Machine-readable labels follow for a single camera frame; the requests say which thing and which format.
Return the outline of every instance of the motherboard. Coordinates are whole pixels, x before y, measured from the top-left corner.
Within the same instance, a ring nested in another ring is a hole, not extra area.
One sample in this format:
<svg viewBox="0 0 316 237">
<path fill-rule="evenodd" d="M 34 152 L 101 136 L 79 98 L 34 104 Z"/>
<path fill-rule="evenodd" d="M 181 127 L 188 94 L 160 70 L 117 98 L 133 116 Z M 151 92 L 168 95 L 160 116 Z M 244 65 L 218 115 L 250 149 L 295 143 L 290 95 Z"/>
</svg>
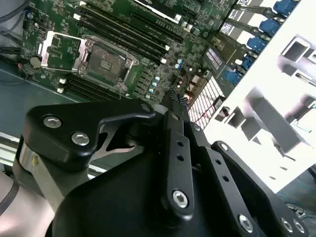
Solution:
<svg viewBox="0 0 316 237">
<path fill-rule="evenodd" d="M 203 56 L 235 0 L 32 0 L 23 24 L 29 79 L 76 101 L 194 98 Z"/>
</svg>

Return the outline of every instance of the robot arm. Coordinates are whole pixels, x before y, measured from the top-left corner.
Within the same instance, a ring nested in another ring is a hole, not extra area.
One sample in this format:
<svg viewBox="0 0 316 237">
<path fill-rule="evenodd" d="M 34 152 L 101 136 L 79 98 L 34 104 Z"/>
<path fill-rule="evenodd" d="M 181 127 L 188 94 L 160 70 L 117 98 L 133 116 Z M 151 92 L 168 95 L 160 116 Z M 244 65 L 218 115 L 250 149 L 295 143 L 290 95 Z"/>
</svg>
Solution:
<svg viewBox="0 0 316 237">
<path fill-rule="evenodd" d="M 163 105 L 122 100 L 29 111 L 14 170 L 31 173 L 33 189 L 56 211 L 53 237 L 309 235 L 228 144 L 211 146 L 169 96 Z M 143 153 L 88 180 L 91 160 L 136 145 Z"/>
</svg>

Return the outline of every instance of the gray floor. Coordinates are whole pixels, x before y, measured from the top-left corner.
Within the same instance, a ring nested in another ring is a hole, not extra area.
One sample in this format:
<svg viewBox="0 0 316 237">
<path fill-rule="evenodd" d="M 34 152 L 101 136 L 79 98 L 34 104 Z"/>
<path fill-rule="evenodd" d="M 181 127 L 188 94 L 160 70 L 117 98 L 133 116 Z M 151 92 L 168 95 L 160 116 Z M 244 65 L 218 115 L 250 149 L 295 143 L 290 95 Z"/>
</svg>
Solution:
<svg viewBox="0 0 316 237">
<path fill-rule="evenodd" d="M 316 181 L 305 171 L 293 180 L 278 195 L 284 202 L 296 203 L 305 209 L 308 218 L 304 224 L 308 227 L 311 237 L 316 237 Z"/>
</svg>

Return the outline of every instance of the black plastic part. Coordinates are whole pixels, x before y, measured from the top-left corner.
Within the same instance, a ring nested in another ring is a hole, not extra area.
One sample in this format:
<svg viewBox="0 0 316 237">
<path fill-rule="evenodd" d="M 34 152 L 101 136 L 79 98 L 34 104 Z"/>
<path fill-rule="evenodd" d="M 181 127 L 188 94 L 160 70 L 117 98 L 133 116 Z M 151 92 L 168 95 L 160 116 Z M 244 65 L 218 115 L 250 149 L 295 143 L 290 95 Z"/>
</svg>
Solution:
<svg viewBox="0 0 316 237">
<path fill-rule="evenodd" d="M 219 226 L 223 226 L 221 222 L 225 217 L 217 208 L 219 205 L 212 202 L 217 194 L 205 188 L 208 181 L 195 170 L 194 216 L 178 227 L 171 227 L 165 221 L 159 193 L 161 168 L 160 157 L 146 151 L 79 186 L 58 208 L 53 222 L 53 236 L 218 236 L 215 233 Z M 225 225 L 224 233 L 229 229 L 230 226 Z"/>
<path fill-rule="evenodd" d="M 162 169 L 162 205 L 167 211 L 171 225 L 192 219 L 194 211 L 194 194 L 192 185 L 192 167 L 190 142 L 183 135 L 181 114 L 165 114 L 164 166 Z M 188 199 L 188 206 L 179 207 L 173 200 L 175 191 L 183 192 Z"/>
<path fill-rule="evenodd" d="M 43 123 L 45 117 L 61 120 L 59 128 L 49 128 Z M 69 171 L 88 166 L 97 150 L 100 126 L 110 122 L 133 122 L 152 119 L 155 112 L 142 100 L 123 100 L 100 103 L 38 106 L 31 109 L 24 125 L 24 140 L 28 147 Z M 90 141 L 86 146 L 72 142 L 76 132 L 85 133 Z"/>
<path fill-rule="evenodd" d="M 247 203 L 252 216 L 256 216 L 261 229 L 267 236 L 308 237 L 308 229 L 262 180 L 240 159 L 240 157 L 224 142 L 215 142 L 212 149 L 219 152 L 234 177 L 236 185 Z M 282 225 L 281 218 L 286 219 L 293 227 L 289 233 Z M 293 224 L 296 219 L 305 229 L 301 233 Z"/>
<path fill-rule="evenodd" d="M 196 130 L 194 125 L 191 123 L 185 127 L 186 134 L 191 141 L 191 153 L 195 157 L 195 162 L 201 165 L 202 172 L 206 174 L 208 180 L 214 182 L 212 190 L 219 195 L 225 207 L 223 212 L 227 215 L 227 222 L 234 230 L 234 236 L 265 237 L 266 235 L 252 219 L 221 154 L 210 148 L 203 131 Z M 240 225 L 239 215 L 246 216 L 252 223 L 253 231 L 251 233 Z"/>
</svg>

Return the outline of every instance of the blue connector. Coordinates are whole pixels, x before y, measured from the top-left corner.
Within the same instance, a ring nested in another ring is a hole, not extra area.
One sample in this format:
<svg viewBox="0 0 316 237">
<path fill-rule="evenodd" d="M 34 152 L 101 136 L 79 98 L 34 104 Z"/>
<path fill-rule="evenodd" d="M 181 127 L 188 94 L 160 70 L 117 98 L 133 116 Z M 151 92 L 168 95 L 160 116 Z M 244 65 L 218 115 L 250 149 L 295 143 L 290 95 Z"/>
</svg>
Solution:
<svg viewBox="0 0 316 237">
<path fill-rule="evenodd" d="M 259 29 L 262 30 L 264 33 L 267 33 L 269 36 L 274 36 L 275 33 L 280 29 L 281 24 L 273 19 L 268 19 L 266 21 L 262 21 Z"/>
<path fill-rule="evenodd" d="M 242 78 L 242 74 L 238 71 L 236 72 L 230 72 L 226 71 L 225 72 L 225 79 L 228 80 L 231 84 L 237 85 Z"/>
<path fill-rule="evenodd" d="M 246 55 L 243 59 L 242 59 L 242 64 L 241 66 L 245 69 L 248 70 L 251 65 L 253 64 L 253 62 L 255 61 L 255 59 L 249 55 Z"/>
<path fill-rule="evenodd" d="M 266 47 L 267 42 L 260 37 L 250 38 L 247 45 L 252 48 L 252 51 L 256 53 L 261 53 L 261 51 Z"/>
<path fill-rule="evenodd" d="M 288 16 L 293 11 L 296 4 L 297 2 L 294 2 L 292 0 L 277 1 L 273 6 L 273 10 L 277 13 Z"/>
</svg>

